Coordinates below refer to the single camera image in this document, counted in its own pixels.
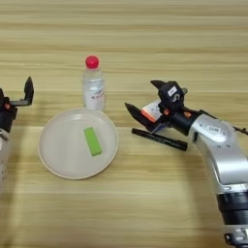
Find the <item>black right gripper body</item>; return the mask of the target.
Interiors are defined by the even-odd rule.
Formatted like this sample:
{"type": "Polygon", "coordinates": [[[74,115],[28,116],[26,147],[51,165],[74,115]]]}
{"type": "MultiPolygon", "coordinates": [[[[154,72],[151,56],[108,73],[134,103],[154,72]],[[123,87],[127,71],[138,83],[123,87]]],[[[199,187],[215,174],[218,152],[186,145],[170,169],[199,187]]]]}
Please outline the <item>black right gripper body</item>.
{"type": "Polygon", "coordinates": [[[165,108],[162,111],[162,114],[165,123],[170,128],[175,129],[184,136],[189,134],[189,131],[194,122],[200,115],[202,115],[200,111],[189,108],[181,108],[178,111],[172,111],[169,108],[165,108]]]}

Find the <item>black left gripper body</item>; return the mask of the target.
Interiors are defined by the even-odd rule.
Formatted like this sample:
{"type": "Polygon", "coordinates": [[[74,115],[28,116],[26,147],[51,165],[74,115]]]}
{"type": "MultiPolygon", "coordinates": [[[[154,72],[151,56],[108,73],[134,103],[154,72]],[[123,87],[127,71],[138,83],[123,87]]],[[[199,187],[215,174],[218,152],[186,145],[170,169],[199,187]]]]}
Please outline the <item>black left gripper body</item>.
{"type": "Polygon", "coordinates": [[[17,108],[10,104],[4,104],[0,108],[0,129],[10,132],[13,121],[16,119],[17,108]]]}

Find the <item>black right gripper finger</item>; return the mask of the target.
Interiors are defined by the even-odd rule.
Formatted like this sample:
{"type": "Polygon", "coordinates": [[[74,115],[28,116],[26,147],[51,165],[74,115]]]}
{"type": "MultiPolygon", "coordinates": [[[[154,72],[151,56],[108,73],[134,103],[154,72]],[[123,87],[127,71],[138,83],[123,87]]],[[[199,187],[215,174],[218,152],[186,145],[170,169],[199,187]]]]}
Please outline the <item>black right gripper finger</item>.
{"type": "Polygon", "coordinates": [[[158,90],[163,90],[168,88],[168,84],[161,80],[151,80],[150,83],[155,86],[158,90]]]}
{"type": "Polygon", "coordinates": [[[132,117],[138,121],[148,132],[157,133],[164,128],[161,121],[150,121],[146,116],[141,113],[141,110],[131,104],[125,104],[126,109],[130,112],[132,117]]]}

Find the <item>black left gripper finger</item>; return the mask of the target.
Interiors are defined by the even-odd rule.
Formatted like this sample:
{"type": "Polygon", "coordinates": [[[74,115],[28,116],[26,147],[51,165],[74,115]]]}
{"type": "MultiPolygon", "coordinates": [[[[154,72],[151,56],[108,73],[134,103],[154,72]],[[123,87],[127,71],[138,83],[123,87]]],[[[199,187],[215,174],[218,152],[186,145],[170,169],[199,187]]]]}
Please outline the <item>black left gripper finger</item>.
{"type": "Polygon", "coordinates": [[[10,101],[10,104],[15,107],[28,107],[32,105],[34,97],[34,86],[32,78],[29,77],[24,85],[24,98],[17,101],[10,101]]]}

